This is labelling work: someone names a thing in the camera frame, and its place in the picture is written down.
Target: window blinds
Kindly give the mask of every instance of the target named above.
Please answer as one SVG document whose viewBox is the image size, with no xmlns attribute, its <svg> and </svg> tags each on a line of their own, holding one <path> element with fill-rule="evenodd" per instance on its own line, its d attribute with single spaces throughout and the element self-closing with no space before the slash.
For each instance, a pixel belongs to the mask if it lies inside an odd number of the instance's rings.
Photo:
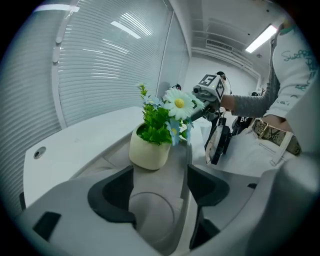
<svg viewBox="0 0 320 256">
<path fill-rule="evenodd" d="M 64 14 L 61 10 L 32 13 L 1 62 L 0 187 L 12 216 L 21 211 L 26 150 L 60 130 L 52 97 L 51 60 Z"/>
<path fill-rule="evenodd" d="M 155 96 L 172 13 L 161 0 L 81 0 L 77 6 L 58 65 L 67 126 L 141 106 L 140 83 Z"/>
</svg>

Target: snakeskin belt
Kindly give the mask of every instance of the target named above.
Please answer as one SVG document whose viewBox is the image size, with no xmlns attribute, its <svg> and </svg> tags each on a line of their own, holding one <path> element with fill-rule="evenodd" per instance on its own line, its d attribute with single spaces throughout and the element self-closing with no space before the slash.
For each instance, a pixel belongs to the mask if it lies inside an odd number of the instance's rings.
<svg viewBox="0 0 320 256">
<path fill-rule="evenodd" d="M 268 123 L 256 119 L 252 126 L 253 131 L 258 135 L 259 139 L 268 140 L 278 146 L 281 145 L 285 138 L 286 132 L 284 130 L 277 129 L 275 127 L 269 126 Z M 297 156 L 301 153 L 301 147 L 297 141 L 296 136 L 292 136 L 286 151 Z"/>
</svg>

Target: white shirt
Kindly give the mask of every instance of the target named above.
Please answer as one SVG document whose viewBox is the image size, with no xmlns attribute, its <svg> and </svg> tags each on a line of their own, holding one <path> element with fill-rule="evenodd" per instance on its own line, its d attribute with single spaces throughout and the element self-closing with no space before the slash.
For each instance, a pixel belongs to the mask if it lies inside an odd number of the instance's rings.
<svg viewBox="0 0 320 256">
<path fill-rule="evenodd" d="M 298 29 L 278 35 L 272 61 L 280 89 L 278 98 L 263 116 L 275 115 L 286 118 L 288 111 L 305 94 L 316 78 L 319 66 Z"/>
</svg>

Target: flower pot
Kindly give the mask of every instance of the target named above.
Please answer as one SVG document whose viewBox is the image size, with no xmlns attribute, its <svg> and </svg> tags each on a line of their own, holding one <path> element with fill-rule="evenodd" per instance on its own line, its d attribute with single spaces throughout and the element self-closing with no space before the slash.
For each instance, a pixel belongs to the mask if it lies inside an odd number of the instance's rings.
<svg viewBox="0 0 320 256">
<path fill-rule="evenodd" d="M 138 125 L 132 132 L 129 158 L 130 160 L 145 169 L 157 170 L 165 165 L 171 144 L 163 143 L 157 145 L 147 142 L 137 135 L 137 130 L 144 123 Z"/>
</svg>

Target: gray sleeve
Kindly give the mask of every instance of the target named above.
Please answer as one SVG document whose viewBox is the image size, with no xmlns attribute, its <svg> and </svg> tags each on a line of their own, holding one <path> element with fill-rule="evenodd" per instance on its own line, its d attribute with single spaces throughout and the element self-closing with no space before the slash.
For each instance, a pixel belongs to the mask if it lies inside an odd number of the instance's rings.
<svg viewBox="0 0 320 256">
<path fill-rule="evenodd" d="M 267 84 L 263 96 L 239 96 L 234 95 L 233 116 L 248 118 L 262 118 L 269 109 L 270 84 Z"/>
</svg>

